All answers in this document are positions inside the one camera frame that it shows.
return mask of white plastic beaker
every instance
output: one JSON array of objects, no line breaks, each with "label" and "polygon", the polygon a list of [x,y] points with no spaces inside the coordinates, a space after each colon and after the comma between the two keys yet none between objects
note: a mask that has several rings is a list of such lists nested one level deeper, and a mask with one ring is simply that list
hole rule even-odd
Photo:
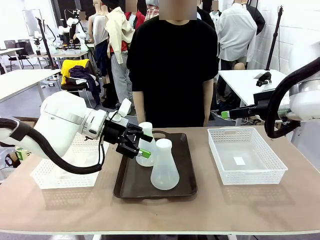
[{"label": "white plastic beaker", "polygon": [[160,190],[173,189],[180,179],[171,148],[172,142],[169,139],[156,141],[157,154],[150,180],[152,185]]},{"label": "white plastic beaker", "polygon": [[[152,123],[151,122],[142,122],[139,124],[139,127],[142,128],[143,133],[147,136],[154,137],[152,135]],[[156,154],[157,154],[157,147],[156,147],[156,141],[153,138],[151,142],[147,142],[143,139],[140,139],[139,141],[139,148],[147,150],[151,153],[151,156],[149,158],[145,158],[143,156],[136,156],[136,162],[144,167],[152,167],[154,165],[154,162],[156,160]]]}]

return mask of mesh basket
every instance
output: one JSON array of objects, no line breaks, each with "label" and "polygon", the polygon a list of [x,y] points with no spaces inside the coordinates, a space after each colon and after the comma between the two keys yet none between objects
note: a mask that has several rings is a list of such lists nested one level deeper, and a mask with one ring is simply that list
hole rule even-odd
[{"label": "mesh basket", "polygon": [[279,184],[288,170],[253,127],[208,129],[224,185]]},{"label": "mesh basket", "polygon": [[[70,148],[63,159],[77,167],[89,167],[98,163],[98,140],[86,140],[80,134],[76,134]],[[108,143],[104,143],[104,152],[107,152]],[[99,172],[79,175],[67,172],[49,159],[42,159],[38,166],[30,174],[41,189],[62,189],[93,187]]]}]

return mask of wooden tabletop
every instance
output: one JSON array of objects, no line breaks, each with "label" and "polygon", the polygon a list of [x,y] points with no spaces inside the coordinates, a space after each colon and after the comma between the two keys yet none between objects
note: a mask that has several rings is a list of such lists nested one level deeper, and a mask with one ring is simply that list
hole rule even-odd
[{"label": "wooden tabletop", "polygon": [[0,103],[60,71],[60,69],[19,69],[0,75]]},{"label": "wooden tabletop", "polygon": [[31,156],[0,186],[0,230],[44,234],[301,234],[320,232],[320,174],[284,137],[271,140],[288,167],[279,185],[224,186],[207,128],[186,133],[198,192],[183,199],[121,200],[113,189],[122,156],[110,145],[94,187],[40,190]]}]

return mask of yellow cloth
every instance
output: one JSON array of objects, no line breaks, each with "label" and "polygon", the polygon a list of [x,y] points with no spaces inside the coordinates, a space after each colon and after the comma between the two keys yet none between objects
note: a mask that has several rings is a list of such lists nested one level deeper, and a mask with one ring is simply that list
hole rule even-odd
[{"label": "yellow cloth", "polygon": [[66,84],[66,77],[70,78],[69,70],[75,66],[86,67],[89,59],[84,60],[64,60],[62,64],[61,74],[62,74],[62,82],[61,85]]}]

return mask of gray pants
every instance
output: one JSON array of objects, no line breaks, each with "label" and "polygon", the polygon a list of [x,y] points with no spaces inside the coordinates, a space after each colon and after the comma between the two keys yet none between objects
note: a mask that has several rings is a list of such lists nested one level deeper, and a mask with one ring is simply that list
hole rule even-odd
[{"label": "gray pants", "polygon": [[128,52],[121,53],[123,63],[117,62],[116,55],[111,56],[111,69],[113,74],[115,91],[119,102],[122,103],[124,99],[132,101],[132,82],[129,78],[129,69],[127,68]]}]

